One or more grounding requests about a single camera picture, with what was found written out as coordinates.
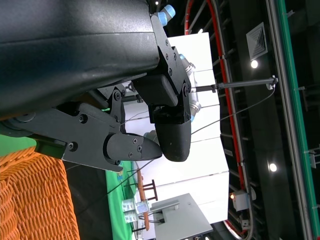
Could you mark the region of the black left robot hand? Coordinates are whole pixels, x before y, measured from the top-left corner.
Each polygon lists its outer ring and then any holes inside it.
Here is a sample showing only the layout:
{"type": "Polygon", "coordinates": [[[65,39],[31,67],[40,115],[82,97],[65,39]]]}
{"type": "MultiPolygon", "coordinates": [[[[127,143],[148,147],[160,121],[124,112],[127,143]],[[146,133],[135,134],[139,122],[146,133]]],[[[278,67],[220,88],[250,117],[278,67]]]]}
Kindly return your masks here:
{"type": "Polygon", "coordinates": [[[38,153],[121,171],[191,146],[191,83],[146,0],[3,0],[0,132],[38,153]]]}

